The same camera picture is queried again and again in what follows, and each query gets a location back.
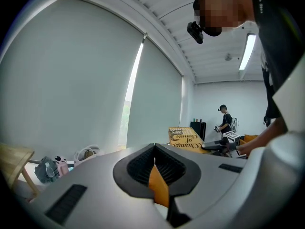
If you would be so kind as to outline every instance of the black rubber pad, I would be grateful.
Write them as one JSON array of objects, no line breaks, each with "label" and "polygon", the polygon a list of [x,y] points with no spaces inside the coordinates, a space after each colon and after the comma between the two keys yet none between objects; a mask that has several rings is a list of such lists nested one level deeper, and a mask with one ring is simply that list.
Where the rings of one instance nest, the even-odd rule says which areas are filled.
[{"label": "black rubber pad", "polygon": [[46,216],[62,225],[83,196],[86,189],[87,188],[82,185],[72,185],[48,212],[46,212]]},{"label": "black rubber pad", "polygon": [[229,171],[233,171],[236,173],[241,173],[242,169],[241,167],[237,167],[237,166],[232,166],[232,165],[227,165],[227,164],[221,164],[219,166],[219,168],[224,169],[224,170],[229,170]]}]

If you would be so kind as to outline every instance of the black cabinet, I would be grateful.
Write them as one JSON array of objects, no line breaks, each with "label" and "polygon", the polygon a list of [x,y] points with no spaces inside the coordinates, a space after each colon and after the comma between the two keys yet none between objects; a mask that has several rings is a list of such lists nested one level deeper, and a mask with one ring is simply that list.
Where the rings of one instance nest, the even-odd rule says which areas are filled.
[{"label": "black cabinet", "polygon": [[194,122],[192,121],[190,127],[199,135],[199,137],[204,141],[206,122]]}]

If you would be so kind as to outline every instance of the smoke detector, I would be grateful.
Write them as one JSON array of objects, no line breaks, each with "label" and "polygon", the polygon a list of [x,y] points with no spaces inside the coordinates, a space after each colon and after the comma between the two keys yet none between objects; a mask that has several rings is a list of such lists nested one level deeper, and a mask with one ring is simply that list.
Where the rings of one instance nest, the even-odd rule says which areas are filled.
[{"label": "smoke detector", "polygon": [[224,60],[230,61],[231,59],[232,59],[231,54],[227,53],[227,55],[225,56]]}]

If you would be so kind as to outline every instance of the neck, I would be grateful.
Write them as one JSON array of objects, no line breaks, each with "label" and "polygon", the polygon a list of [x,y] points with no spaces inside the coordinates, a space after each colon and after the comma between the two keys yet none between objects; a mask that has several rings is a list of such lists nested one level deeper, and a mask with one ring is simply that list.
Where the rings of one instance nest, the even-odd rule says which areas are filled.
[{"label": "neck", "polygon": [[246,21],[255,22],[253,2],[252,0],[235,0],[238,3],[238,9],[241,11],[238,13],[238,19],[244,23]]}]

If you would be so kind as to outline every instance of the black cap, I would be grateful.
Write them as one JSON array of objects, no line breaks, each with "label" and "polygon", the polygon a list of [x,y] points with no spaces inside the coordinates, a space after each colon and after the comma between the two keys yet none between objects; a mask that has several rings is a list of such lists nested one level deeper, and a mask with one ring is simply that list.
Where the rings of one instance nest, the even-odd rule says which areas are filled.
[{"label": "black cap", "polygon": [[[193,9],[194,11],[196,10],[200,10],[200,0],[195,0],[193,3]],[[201,29],[208,34],[209,36],[219,36],[222,32],[221,27],[217,28],[217,27],[205,27],[205,19],[203,18],[203,16],[200,16],[200,27]]]}]

